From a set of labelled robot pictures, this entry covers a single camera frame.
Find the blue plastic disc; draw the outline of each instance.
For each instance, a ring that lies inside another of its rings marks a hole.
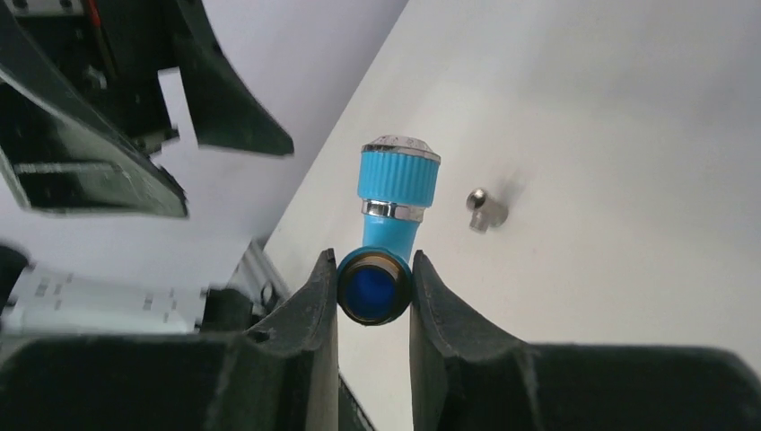
[[[346,287],[346,306],[361,319],[381,319],[391,313],[396,297],[394,280],[380,268],[357,270]]]

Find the ribbed blue cap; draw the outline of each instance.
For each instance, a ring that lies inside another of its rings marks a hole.
[[[382,136],[363,148],[357,194],[362,199],[430,207],[440,160],[423,141]]]

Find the black machine part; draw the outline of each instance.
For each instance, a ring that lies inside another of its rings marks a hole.
[[[186,216],[181,186],[149,159],[178,135],[158,79],[174,67],[200,145],[293,153],[200,0],[0,2],[0,172],[19,205]]]
[[[413,274],[416,430],[761,429],[761,387],[733,354],[529,344],[453,294],[421,251]],[[324,251],[244,331],[3,337],[2,428],[372,429],[338,374],[336,278]]]

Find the small metal part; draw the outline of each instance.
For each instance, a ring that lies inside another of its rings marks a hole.
[[[92,65],[87,66],[82,75],[84,79],[90,81],[93,90],[106,90],[109,88],[109,81],[106,79],[106,75],[95,67],[92,67]]]
[[[13,166],[17,175],[50,173],[118,173],[118,166],[105,162],[92,163],[17,163]]]
[[[425,208],[412,205],[401,205],[393,202],[364,199],[362,201],[362,214],[404,220],[408,222],[423,222]]]
[[[490,227],[501,226],[510,213],[506,205],[495,200],[484,189],[471,191],[465,206],[473,212],[470,228],[481,233],[485,233]]]
[[[271,303],[273,298],[276,305],[280,305],[292,294],[256,241],[252,241],[243,253],[227,285],[262,305]]]

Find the chrome ring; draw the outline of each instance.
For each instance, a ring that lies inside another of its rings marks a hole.
[[[432,160],[436,163],[442,162],[442,158],[436,153],[421,150],[418,148],[411,148],[409,146],[368,144],[368,145],[363,145],[362,152],[363,153],[377,152],[377,153],[406,154],[406,155],[413,155],[415,157],[423,157],[424,159]]]
[[[381,200],[365,199],[362,201],[362,214],[368,216],[393,218],[408,222],[423,222],[424,207],[401,205]]]

